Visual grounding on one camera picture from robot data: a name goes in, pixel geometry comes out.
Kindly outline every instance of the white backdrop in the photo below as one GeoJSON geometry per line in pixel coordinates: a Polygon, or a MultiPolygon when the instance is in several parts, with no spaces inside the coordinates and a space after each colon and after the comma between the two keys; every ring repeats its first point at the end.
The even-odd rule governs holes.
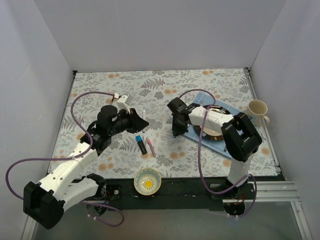
{"type": "Polygon", "coordinates": [[[34,0],[72,70],[250,67],[286,0],[34,0]]]}
{"type": "MultiPolygon", "coordinates": [[[[32,0],[0,0],[0,239],[18,240],[27,215],[8,190],[7,168],[23,158],[51,157],[72,71],[32,0]]],[[[26,162],[9,175],[19,195],[47,173],[26,162]]]]}
{"type": "Polygon", "coordinates": [[[287,1],[252,66],[281,169],[297,185],[313,239],[320,239],[319,43],[320,2],[287,1]]]}

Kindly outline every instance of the beige mug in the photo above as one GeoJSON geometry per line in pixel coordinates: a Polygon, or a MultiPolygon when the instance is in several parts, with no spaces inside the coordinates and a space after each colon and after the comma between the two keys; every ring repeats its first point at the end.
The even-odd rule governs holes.
{"type": "Polygon", "coordinates": [[[266,116],[267,112],[267,104],[257,99],[250,101],[246,110],[244,111],[244,113],[248,115],[253,125],[257,126],[267,126],[270,123],[269,117],[266,116]]]}

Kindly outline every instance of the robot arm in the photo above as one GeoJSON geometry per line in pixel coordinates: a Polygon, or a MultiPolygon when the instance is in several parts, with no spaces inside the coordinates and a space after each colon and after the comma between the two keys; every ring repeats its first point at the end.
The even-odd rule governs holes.
{"type": "MultiPolygon", "coordinates": [[[[202,126],[206,112],[203,106],[196,103],[187,106],[178,97],[167,106],[173,115],[172,133],[174,137],[186,133],[188,125],[202,126]]],[[[226,149],[232,157],[225,186],[228,188],[248,174],[251,160],[254,153],[258,151],[262,139],[248,116],[242,112],[230,115],[209,111],[204,127],[223,135],[226,149]]],[[[238,192],[246,183],[247,178],[236,185],[235,191],[238,192]]]]}
{"type": "Polygon", "coordinates": [[[63,161],[56,169],[37,183],[29,182],[23,190],[23,211],[46,229],[54,227],[64,212],[88,198],[102,198],[106,193],[106,181],[97,174],[83,177],[79,183],[70,186],[83,169],[111,144],[112,136],[127,131],[137,133],[149,123],[140,118],[134,108],[128,106],[128,96],[121,96],[117,101],[120,108],[105,105],[87,131],[92,136],[91,149],[75,158],[90,147],[90,139],[83,136],[69,155],[71,160],[63,161]]]}

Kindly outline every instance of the black marker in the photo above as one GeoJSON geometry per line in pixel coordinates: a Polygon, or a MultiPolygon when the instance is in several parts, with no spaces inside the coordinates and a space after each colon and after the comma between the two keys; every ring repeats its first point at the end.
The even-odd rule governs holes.
{"type": "Polygon", "coordinates": [[[142,139],[141,139],[141,136],[140,136],[140,135],[135,136],[135,139],[136,139],[136,142],[137,142],[138,145],[139,145],[139,148],[140,148],[142,154],[143,154],[143,155],[146,154],[146,153],[147,153],[147,149],[146,149],[146,146],[145,146],[144,142],[143,142],[142,139]]]}

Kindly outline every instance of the floral tablecloth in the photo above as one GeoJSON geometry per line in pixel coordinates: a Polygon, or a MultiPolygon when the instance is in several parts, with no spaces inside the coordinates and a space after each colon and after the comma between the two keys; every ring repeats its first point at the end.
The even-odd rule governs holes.
{"type": "MultiPolygon", "coordinates": [[[[102,91],[130,94],[133,97],[130,107],[150,125],[141,134],[149,137],[156,152],[142,155],[133,134],[123,132],[112,137],[112,144],[89,164],[79,175],[97,173],[104,178],[133,178],[142,168],[152,167],[164,178],[199,177],[197,165],[197,143],[179,136],[173,138],[169,101],[190,89],[206,89],[215,97],[235,108],[243,110],[253,99],[243,69],[205,69],[169,71],[128,71],[128,72],[89,72],[77,73],[68,99],[61,129],[54,150],[55,158],[68,156],[83,136],[81,129],[74,123],[70,108],[75,98],[84,92],[102,91]]],[[[197,92],[190,92],[182,99],[191,103],[197,92]]],[[[110,104],[111,97],[90,94],[78,101],[74,112],[80,123],[87,127],[93,122],[100,108],[110,104]]],[[[277,175],[274,157],[262,127],[257,128],[263,143],[255,154],[249,172],[256,176],[277,175]]],[[[59,161],[51,161],[49,171],[57,167],[59,161]]],[[[214,151],[201,149],[201,166],[205,177],[225,177],[229,173],[231,161],[214,151]]]]}

